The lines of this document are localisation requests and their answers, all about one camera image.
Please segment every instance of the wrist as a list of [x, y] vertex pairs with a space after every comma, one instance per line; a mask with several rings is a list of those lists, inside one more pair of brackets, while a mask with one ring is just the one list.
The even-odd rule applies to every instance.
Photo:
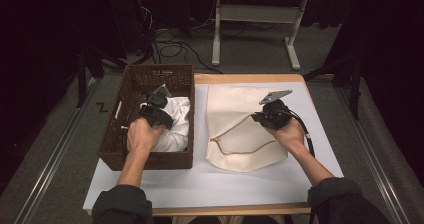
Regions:
[[287, 151], [290, 152], [295, 158], [304, 155], [310, 155], [308, 149], [306, 149], [305, 145], [302, 142], [289, 146]]
[[134, 147], [129, 154], [131, 153], [134, 156], [137, 157], [148, 157], [150, 154], [152, 148], [149, 148], [147, 146], [143, 146], [143, 145], [138, 145], [136, 147]]

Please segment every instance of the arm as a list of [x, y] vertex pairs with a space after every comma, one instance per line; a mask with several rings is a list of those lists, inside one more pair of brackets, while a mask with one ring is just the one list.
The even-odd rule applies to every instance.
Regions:
[[312, 184], [308, 203], [320, 223], [389, 223], [385, 216], [362, 196], [361, 187], [347, 178], [335, 178], [304, 145], [304, 133], [295, 119], [279, 130], [267, 129], [299, 162]]
[[299, 162], [312, 186], [317, 186], [326, 178], [334, 177], [306, 149], [303, 129], [298, 121], [292, 119], [286, 126], [279, 130], [266, 130]]
[[140, 189], [140, 182], [150, 151], [164, 129], [163, 125], [152, 129], [144, 118], [131, 123], [124, 168], [117, 185], [97, 198], [93, 223], [152, 223], [152, 203]]
[[131, 123], [128, 129], [128, 156], [117, 185], [140, 187], [144, 165], [150, 151], [157, 145], [159, 135], [164, 129], [164, 125], [152, 129], [144, 118], [137, 119]]

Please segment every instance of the black cable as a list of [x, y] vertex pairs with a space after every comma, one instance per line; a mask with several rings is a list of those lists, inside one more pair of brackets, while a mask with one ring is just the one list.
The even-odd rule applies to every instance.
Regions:
[[305, 132], [305, 137], [306, 137], [306, 141], [308, 142], [308, 148], [309, 148], [309, 152], [311, 153], [311, 155], [313, 157], [315, 157], [315, 150], [314, 150], [314, 146], [312, 144], [312, 139], [311, 139], [311, 135], [308, 132], [308, 129], [306, 129], [306, 125], [305, 123], [302, 121], [302, 119], [293, 111], [290, 111], [293, 114], [294, 119], [296, 119], [300, 125], [303, 128], [303, 131]]
[[133, 64], [142, 64], [145, 61], [149, 60], [153, 55], [153, 48], [152, 46], [149, 46], [146, 50], [146, 53], [144, 54], [144, 56], [140, 59], [138, 59], [137, 61], [133, 62]]
[[152, 55], [152, 59], [153, 59], [153, 63], [158, 64], [158, 63], [156, 62], [156, 57], [155, 57], [155, 55]]
[[147, 95], [146, 93], [141, 93], [140, 95], [137, 96], [137, 98], [135, 99], [134, 103], [131, 106], [131, 109], [128, 112], [127, 115], [127, 119], [125, 120], [124, 126], [122, 126], [122, 143], [121, 143], [121, 149], [122, 149], [122, 157], [124, 158], [124, 162], [125, 159], [127, 159], [127, 155], [128, 155], [128, 148], [127, 148], [127, 134], [128, 134], [128, 129], [129, 127], [129, 122], [130, 122], [130, 117], [131, 114], [134, 110], [134, 107], [137, 105], [138, 99], [140, 99], [141, 96], [143, 95]]
[[221, 34], [223, 36], [227, 36], [227, 37], [235, 37], [235, 36], [242, 34], [245, 30], [246, 30], [246, 26], [242, 25], [241, 30], [239, 32], [237, 32], [236, 34], [225, 34], [222, 30], [219, 32], [219, 34]]
[[246, 25], [247, 29], [251, 29], [251, 30], [259, 30], [259, 31], [268, 31], [268, 30], [272, 30], [278, 26], [281, 26], [283, 23], [273, 23], [271, 24], [269, 27], [257, 27], [257, 26], [252, 26], [249, 25], [248, 23], [245, 23], [244, 25]]
[[159, 53], [159, 49], [158, 49], [158, 44], [156, 43], [156, 37], [153, 39], [153, 45], [155, 46], [156, 53], [158, 54], [159, 64], [161, 64], [162, 63], [162, 59], [160, 57], [160, 53]]
[[[187, 54], [188, 54], [188, 50], [190, 50], [191, 52], [193, 52], [195, 55], [196, 55], [196, 57], [197, 57], [197, 60], [199, 61], [199, 63], [202, 65], [202, 66], [204, 66], [206, 69], [208, 69], [208, 70], [210, 70], [210, 71], [214, 71], [214, 72], [217, 72], [217, 73], [219, 73], [219, 74], [223, 74], [221, 71], [219, 71], [219, 70], [217, 70], [217, 69], [215, 69], [215, 68], [212, 68], [212, 67], [209, 67], [208, 65], [206, 65], [205, 63], [203, 63], [202, 62], [202, 60], [200, 59], [200, 56], [199, 56], [199, 54], [190, 46], [190, 44], [188, 44], [188, 43], [186, 43], [186, 42], [182, 42], [182, 41], [174, 41], [174, 39], [176, 38], [176, 35], [175, 35], [175, 33], [173, 33], [173, 32], [161, 32], [161, 33], [159, 33], [158, 35], [156, 35], [156, 37], [155, 37], [155, 40], [156, 40], [156, 38], [158, 38], [160, 35], [163, 35], [163, 34], [172, 34], [171, 35], [171, 37], [168, 39], [168, 40], [165, 40], [165, 41], [156, 41], [157, 43], [161, 43], [161, 44], [167, 44], [167, 46], [164, 46], [164, 47], [162, 47], [160, 50], [159, 50], [159, 55], [162, 55], [162, 56], [164, 56], [164, 57], [175, 57], [175, 56], [177, 56], [178, 54], [180, 54], [183, 50], [185, 50], [186, 51], [186, 53], [184, 54], [184, 59], [185, 59], [185, 62], [187, 62]], [[179, 48], [179, 50], [178, 50], [178, 52], [177, 53], [175, 53], [175, 54], [173, 54], [173, 55], [164, 55], [163, 54], [163, 50], [164, 49], [166, 49], [166, 48], [169, 48], [169, 47], [178, 47]]]
[[195, 67], [194, 69], [195, 70], [204, 70], [204, 71], [213, 71], [213, 72], [216, 72], [214, 70], [210, 70], [209, 68], [204, 68], [204, 67]]
[[203, 35], [205, 35], [205, 34], [211, 34], [211, 33], [213, 33], [215, 31], [215, 27], [214, 26], [210, 27], [211, 24], [213, 24], [213, 22], [211, 22], [208, 25], [204, 25], [202, 27], [198, 27], [196, 29], [192, 29], [191, 31], [193, 31], [195, 33], [198, 33], [198, 34], [203, 34]]

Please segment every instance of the white towel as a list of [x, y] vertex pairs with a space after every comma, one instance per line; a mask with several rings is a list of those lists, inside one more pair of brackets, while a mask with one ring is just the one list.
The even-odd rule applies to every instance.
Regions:
[[188, 145], [190, 100], [188, 97], [167, 97], [167, 99], [168, 104], [163, 110], [172, 117], [174, 123], [171, 130], [165, 129], [162, 132], [152, 152], [184, 151]]
[[262, 111], [268, 87], [209, 85], [206, 159], [230, 171], [249, 172], [287, 158], [287, 151], [250, 116]]

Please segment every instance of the metal rail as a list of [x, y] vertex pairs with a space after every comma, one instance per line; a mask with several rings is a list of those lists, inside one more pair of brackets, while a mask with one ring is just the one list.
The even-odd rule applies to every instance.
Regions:
[[24, 206], [19, 212], [18, 217], [16, 218], [14, 222], [15, 224], [30, 223], [31, 218], [34, 216], [34, 213], [37, 210], [38, 205], [40, 204], [44, 194], [46, 193], [47, 188], [49, 187], [50, 182], [52, 181], [53, 176], [56, 173], [56, 170], [62, 161], [63, 156], [65, 155], [65, 152], [69, 146], [69, 142], [68, 142], [69, 138], [72, 135], [75, 129], [75, 126], [77, 125], [81, 117], [81, 114], [84, 112], [85, 108], [87, 107], [87, 103], [90, 101], [91, 97], [97, 90], [100, 80], [101, 79], [95, 80], [95, 82], [92, 84], [90, 88], [89, 94], [87, 98], [85, 99], [85, 102], [83, 103], [83, 105], [74, 111], [70, 121], [68, 122], [64, 132], [62, 133], [62, 136], [60, 137], [56, 145], [56, 148], [51, 154], [50, 159], [47, 161], [47, 164], [44, 167], [43, 171], [41, 172], [36, 184], [34, 185], [34, 188], [32, 189]]
[[358, 134], [358, 137], [362, 144], [363, 151], [366, 156], [366, 161], [368, 163], [368, 166], [370, 167], [370, 170], [377, 183], [377, 186], [380, 189], [381, 195], [383, 196], [384, 201], [386, 202], [386, 205], [389, 208], [389, 211], [393, 217], [393, 220], [397, 224], [409, 224], [410, 223], [409, 219], [406, 216], [406, 213], [403, 210], [401, 203], [399, 202], [397, 194], [392, 186], [392, 183], [390, 182], [389, 178], [387, 177], [386, 173], [381, 167], [381, 164], [378, 161], [378, 158], [375, 155], [374, 150], [370, 142], [368, 141], [367, 136], [364, 133], [364, 130], [362, 129], [362, 125], [359, 123], [358, 120], [356, 120], [353, 117], [352, 113], [350, 112], [349, 100], [348, 100], [348, 96], [346, 92], [343, 90], [343, 88], [335, 88], [335, 91], [336, 91], [336, 95], [339, 97], [339, 99], [343, 103], [345, 111], [347, 115], [349, 116], [355, 128], [356, 133]]

